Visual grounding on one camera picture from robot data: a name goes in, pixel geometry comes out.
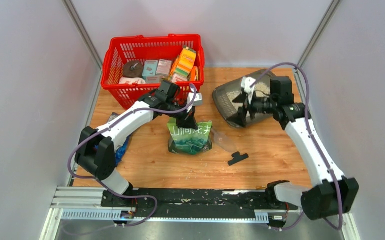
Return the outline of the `green cat litter bag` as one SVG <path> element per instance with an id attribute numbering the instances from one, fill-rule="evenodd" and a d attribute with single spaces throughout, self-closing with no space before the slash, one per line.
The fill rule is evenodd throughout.
<path id="1" fill-rule="evenodd" d="M 197 155 L 213 148 L 211 139 L 212 121 L 197 123 L 197 129 L 177 127 L 176 120 L 171 118 L 167 123 L 170 133 L 168 151 L 173 154 Z"/>

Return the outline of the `clear plastic scoop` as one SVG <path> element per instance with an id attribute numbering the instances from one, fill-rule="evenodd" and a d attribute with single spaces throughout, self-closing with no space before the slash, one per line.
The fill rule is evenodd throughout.
<path id="1" fill-rule="evenodd" d="M 223 132 L 219 132 L 213 128 L 211 133 L 213 134 L 213 141 L 226 152 L 234 153 L 237 151 L 236 144 Z"/>

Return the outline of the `black bag clip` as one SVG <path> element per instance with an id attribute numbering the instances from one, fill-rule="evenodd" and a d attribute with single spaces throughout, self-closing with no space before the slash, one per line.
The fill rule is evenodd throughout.
<path id="1" fill-rule="evenodd" d="M 231 155 L 232 159 L 227 162 L 229 166 L 235 165 L 245 159 L 249 158 L 249 155 L 247 153 L 241 154 L 239 151 L 234 152 Z"/>

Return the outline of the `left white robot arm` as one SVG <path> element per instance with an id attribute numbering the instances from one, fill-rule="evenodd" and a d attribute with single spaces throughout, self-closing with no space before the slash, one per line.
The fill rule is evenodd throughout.
<path id="1" fill-rule="evenodd" d="M 130 206 L 134 195 L 129 190 L 131 183 L 117 170 L 117 152 L 131 134 L 162 115 L 175 119 L 179 128 L 198 129 L 195 112 L 196 106 L 202 105 L 203 96 L 194 84 L 189 88 L 187 102 L 181 104 L 177 101 L 180 86 L 164 80 L 114 120 L 98 128 L 85 127 L 69 161 L 75 161 L 91 178 L 112 192 L 120 207 Z"/>

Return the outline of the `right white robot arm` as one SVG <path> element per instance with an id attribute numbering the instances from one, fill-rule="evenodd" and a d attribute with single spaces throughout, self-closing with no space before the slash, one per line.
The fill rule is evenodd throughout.
<path id="1" fill-rule="evenodd" d="M 311 188 L 280 180 L 268 184 L 265 202 L 277 210 L 285 203 L 302 208 L 310 220 L 341 218 L 349 213 L 359 191 L 354 177 L 346 177 L 335 164 L 318 136 L 308 107 L 295 102 L 292 81 L 289 77 L 270 80 L 270 94 L 259 97 L 257 80 L 244 76 L 240 81 L 240 94 L 233 100 L 241 104 L 230 117 L 237 124 L 246 125 L 247 118 L 256 114 L 269 114 L 292 139 L 303 159 L 311 179 Z"/>

